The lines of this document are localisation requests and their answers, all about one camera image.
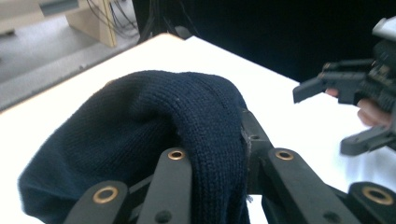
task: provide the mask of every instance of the dark blue knitted fabric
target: dark blue knitted fabric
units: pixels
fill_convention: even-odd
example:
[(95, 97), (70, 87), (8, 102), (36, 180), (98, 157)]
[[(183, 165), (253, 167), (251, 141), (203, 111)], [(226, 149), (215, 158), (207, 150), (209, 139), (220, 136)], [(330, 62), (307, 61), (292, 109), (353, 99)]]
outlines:
[(128, 186), (160, 154), (184, 147), (193, 170), (193, 223), (249, 223), (238, 89), (204, 74), (143, 71), (93, 95), (39, 149), (21, 175), (26, 214), (62, 223), (92, 185)]

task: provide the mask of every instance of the metal screw hole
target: metal screw hole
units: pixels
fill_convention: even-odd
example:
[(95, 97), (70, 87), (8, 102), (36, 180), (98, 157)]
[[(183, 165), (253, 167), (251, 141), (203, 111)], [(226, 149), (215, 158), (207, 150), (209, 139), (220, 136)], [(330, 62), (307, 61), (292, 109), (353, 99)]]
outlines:
[(283, 161), (291, 161), (294, 159), (294, 156), (287, 151), (278, 151), (276, 152), (276, 156)]
[(118, 194), (119, 190), (117, 188), (107, 186), (96, 191), (92, 199), (95, 203), (109, 203), (113, 201)]
[(253, 139), (253, 140), (258, 140), (258, 139), (260, 139), (260, 137), (259, 137), (258, 135), (251, 135), (249, 138), (250, 138), (250, 139)]
[(366, 186), (362, 189), (363, 195), (375, 203), (391, 205), (394, 203), (390, 194), (382, 189)]
[(157, 223), (168, 223), (172, 219), (172, 214), (166, 210), (157, 213), (155, 221)]
[(185, 154), (183, 151), (180, 150), (174, 150), (168, 153), (168, 158), (173, 160), (173, 161), (178, 161), (181, 160), (185, 157)]
[(329, 223), (341, 223), (341, 218), (335, 214), (334, 212), (325, 212), (323, 214), (323, 217), (329, 222)]

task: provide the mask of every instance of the white table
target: white table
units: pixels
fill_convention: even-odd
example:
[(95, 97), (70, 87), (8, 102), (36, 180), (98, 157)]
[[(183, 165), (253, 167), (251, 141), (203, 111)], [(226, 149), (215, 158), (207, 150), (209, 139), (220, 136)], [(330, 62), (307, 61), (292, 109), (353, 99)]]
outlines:
[[(295, 105), (297, 82), (205, 41), (159, 35), (0, 114), (0, 176), (4, 220), (40, 223), (21, 211), (17, 178), (46, 138), (94, 92), (114, 78), (141, 70), (194, 71), (231, 80), (275, 147), (298, 152), (322, 180), (342, 191), (356, 181), (372, 181), (396, 191), (396, 153), (382, 148), (349, 158), (339, 142), (365, 130), (357, 108), (320, 94)], [(252, 223), (265, 223), (260, 199), (249, 205)]]

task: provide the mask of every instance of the black cable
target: black cable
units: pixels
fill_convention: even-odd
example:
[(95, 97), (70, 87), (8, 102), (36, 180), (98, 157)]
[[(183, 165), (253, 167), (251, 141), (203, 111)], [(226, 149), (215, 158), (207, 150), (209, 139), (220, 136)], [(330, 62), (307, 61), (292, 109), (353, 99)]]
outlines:
[(119, 18), (118, 18), (117, 15), (116, 15), (116, 12), (114, 11), (114, 8), (113, 8), (113, 5), (112, 5), (112, 4), (110, 4), (110, 10), (111, 10), (111, 14), (112, 14), (112, 17), (113, 17), (113, 21), (114, 21), (115, 25), (116, 25), (118, 28), (125, 30), (125, 29), (127, 29), (128, 25), (131, 25), (130, 23), (122, 24), (122, 23), (120, 22)]
[[(136, 34), (134, 34), (134, 35), (127, 35), (127, 34), (125, 34), (123, 31), (120, 31), (120, 30), (117, 28), (117, 25), (114, 24), (112, 21), (110, 21), (110, 20), (108, 19), (108, 17), (106, 16), (106, 14), (105, 14), (102, 10), (100, 10), (100, 8), (99, 8), (92, 0), (87, 0), (87, 3), (88, 3), (88, 5), (89, 5), (89, 7), (90, 7), (90, 9), (91, 9), (91, 12), (93, 13), (93, 15), (94, 15), (100, 22), (102, 22), (103, 24), (105, 24), (108, 28), (110, 28), (110, 29), (112, 29), (114, 32), (116, 32), (120, 37), (122, 37), (122, 38), (133, 38), (133, 37), (135, 37), (135, 36), (138, 35), (138, 32), (137, 32)], [(99, 16), (98, 14), (96, 14), (96, 12), (93, 10), (93, 7), (92, 7), (91, 4), (93, 4), (95, 7), (98, 8), (99, 13), (100, 13), (102, 16), (104, 16), (104, 17), (106, 18), (107, 21), (104, 21), (102, 18), (100, 18), (100, 16)]]
[(184, 4), (181, 2), (181, 0), (178, 0), (178, 3), (180, 4), (181, 10), (183, 12), (183, 15), (188, 20), (188, 23), (190, 24), (191, 29), (193, 29), (193, 31), (198, 35), (198, 37), (201, 37), (201, 35), (199, 34), (197, 28), (195, 27), (194, 23), (192, 22), (189, 14), (187, 13), (186, 8), (184, 8)]
[(123, 15), (123, 17), (137, 30), (136, 25), (134, 25), (134, 23), (132, 21), (129, 20), (129, 18), (126, 16), (124, 10), (122, 9), (122, 7), (120, 6), (120, 2), (116, 1), (114, 2), (116, 4), (116, 7), (119, 9), (120, 13)]

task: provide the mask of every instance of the finger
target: finger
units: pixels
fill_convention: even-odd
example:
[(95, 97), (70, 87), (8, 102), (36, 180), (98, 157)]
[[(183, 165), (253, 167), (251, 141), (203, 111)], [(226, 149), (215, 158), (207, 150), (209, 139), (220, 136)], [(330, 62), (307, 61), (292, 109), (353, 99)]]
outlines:
[(375, 125), (390, 126), (391, 114), (380, 109), (375, 101), (361, 99), (358, 102), (358, 107), (364, 112), (364, 116), (372, 120)]
[(376, 123), (373, 119), (370, 118), (370, 116), (364, 113), (364, 110), (362, 109), (358, 111), (358, 117), (364, 125), (371, 127), (378, 125), (378, 123)]
[(329, 94), (330, 96), (333, 96), (333, 97), (337, 97), (338, 96), (338, 90), (336, 90), (336, 89), (327, 89), (325, 92), (327, 94)]

